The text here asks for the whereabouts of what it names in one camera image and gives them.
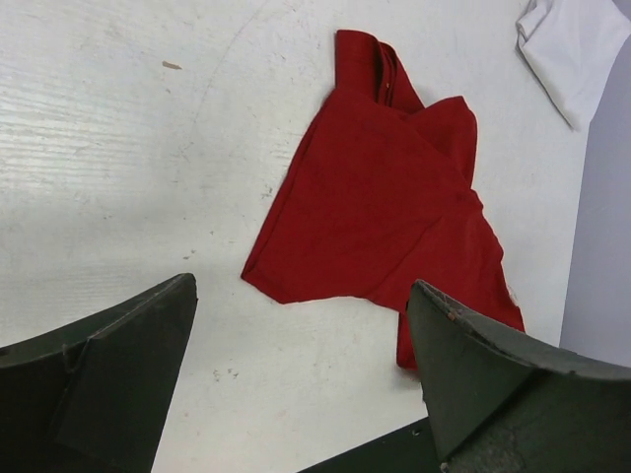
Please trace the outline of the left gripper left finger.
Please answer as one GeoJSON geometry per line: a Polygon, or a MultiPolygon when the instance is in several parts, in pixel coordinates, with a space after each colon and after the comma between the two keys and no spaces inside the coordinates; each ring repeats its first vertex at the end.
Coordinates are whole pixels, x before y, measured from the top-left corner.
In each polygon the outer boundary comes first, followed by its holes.
{"type": "Polygon", "coordinates": [[[178,274],[3,347],[2,471],[151,471],[197,302],[178,274]]]}

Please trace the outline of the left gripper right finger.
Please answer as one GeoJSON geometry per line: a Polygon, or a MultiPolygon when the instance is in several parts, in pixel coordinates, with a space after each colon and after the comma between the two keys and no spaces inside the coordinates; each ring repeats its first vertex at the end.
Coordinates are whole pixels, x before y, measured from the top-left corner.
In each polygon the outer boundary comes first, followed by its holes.
{"type": "Polygon", "coordinates": [[[443,471],[629,471],[628,368],[543,343],[424,281],[407,316],[443,471]]]}

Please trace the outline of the red t-shirt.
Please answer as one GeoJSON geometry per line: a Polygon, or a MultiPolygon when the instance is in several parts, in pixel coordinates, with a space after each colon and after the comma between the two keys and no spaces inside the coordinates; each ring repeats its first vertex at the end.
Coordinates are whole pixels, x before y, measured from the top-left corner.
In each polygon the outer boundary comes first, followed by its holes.
{"type": "Polygon", "coordinates": [[[424,280],[524,328],[503,249],[473,190],[477,120],[460,96],[421,102],[394,49],[335,36],[335,86],[310,124],[245,262],[280,304],[353,297],[398,315],[396,362],[416,368],[407,317],[424,280]]]}

